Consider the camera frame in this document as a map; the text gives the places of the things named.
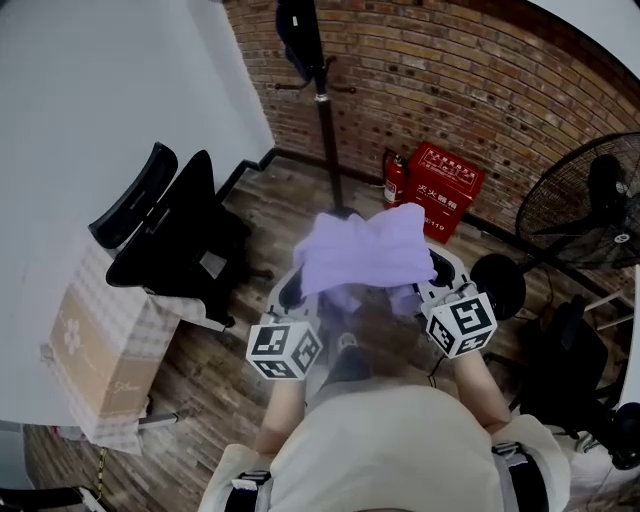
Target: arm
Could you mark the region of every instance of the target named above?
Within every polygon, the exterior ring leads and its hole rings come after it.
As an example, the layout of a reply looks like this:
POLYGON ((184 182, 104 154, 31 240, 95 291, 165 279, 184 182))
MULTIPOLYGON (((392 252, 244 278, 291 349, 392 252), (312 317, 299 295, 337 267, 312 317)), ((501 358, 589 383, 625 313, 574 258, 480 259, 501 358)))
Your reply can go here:
POLYGON ((305 381, 276 381, 254 449, 276 455, 304 418, 305 381))
POLYGON ((460 402, 490 434, 511 421, 511 411, 478 350, 453 362, 460 402))

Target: white wall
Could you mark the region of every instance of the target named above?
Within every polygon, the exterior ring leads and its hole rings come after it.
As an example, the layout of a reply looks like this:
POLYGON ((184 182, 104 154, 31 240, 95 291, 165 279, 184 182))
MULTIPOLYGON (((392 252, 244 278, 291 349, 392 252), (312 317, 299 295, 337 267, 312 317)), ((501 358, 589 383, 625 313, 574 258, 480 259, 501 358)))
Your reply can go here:
POLYGON ((171 147, 181 166, 207 149, 217 187, 240 160, 272 147, 222 6, 206 12, 217 24, 207 45, 185 0, 1 8, 0 419, 72 424, 38 346, 80 234, 130 184, 153 143, 171 147), (224 55, 220 69, 211 41, 224 55))
POLYGON ((633 0, 530 0, 600 43, 640 77, 640 7, 633 0))

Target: black office chair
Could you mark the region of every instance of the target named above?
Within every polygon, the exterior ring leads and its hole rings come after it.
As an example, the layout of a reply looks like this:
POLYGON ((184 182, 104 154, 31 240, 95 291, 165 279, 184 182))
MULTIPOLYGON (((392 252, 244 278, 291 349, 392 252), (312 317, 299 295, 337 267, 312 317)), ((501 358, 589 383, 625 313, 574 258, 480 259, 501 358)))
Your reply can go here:
POLYGON ((640 405, 612 409, 620 399, 626 367, 612 386, 597 390, 607 363, 607 348, 582 319, 585 300, 576 296, 555 312, 534 343, 522 389, 511 403, 546 425, 577 438, 587 431, 610 453, 618 469, 640 464, 640 405), (598 399, 608 395, 602 404, 598 399))
POLYGON ((156 143, 138 178, 89 230, 103 247, 121 246, 107 271, 111 286, 200 299, 207 318, 231 327, 233 288, 251 276, 273 274, 249 266, 245 244, 251 231, 216 199, 209 154, 196 153, 167 189, 177 166, 175 154, 156 143), (221 270, 212 273, 207 253, 226 260, 221 270))
POLYGON ((35 512, 81 504, 84 504, 85 510, 109 511, 106 503, 94 491, 86 487, 33 490, 0 489, 1 512, 35 512))

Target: fire extinguisher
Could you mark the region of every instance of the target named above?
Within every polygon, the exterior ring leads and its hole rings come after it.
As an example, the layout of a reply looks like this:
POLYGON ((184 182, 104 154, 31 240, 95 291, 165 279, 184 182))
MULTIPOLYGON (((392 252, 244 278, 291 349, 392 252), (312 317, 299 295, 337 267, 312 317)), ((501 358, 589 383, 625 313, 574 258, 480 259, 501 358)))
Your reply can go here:
POLYGON ((384 207, 393 208, 402 204, 404 186, 409 176, 407 160, 392 149, 385 149, 382 156, 382 177, 384 179, 384 207))

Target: towel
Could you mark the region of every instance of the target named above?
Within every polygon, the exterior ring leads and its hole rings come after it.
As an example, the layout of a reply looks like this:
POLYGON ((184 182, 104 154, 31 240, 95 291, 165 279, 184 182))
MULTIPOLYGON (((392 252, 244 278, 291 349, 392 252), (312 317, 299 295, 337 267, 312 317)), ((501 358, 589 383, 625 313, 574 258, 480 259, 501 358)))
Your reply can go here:
POLYGON ((343 287, 365 284, 390 289, 394 313, 411 314, 419 301, 406 285, 437 275, 423 226, 424 209, 414 203, 368 221, 355 214, 344 220, 321 213, 293 252, 294 265, 302 267, 302 295, 330 290, 330 300, 352 312, 360 304, 343 287))

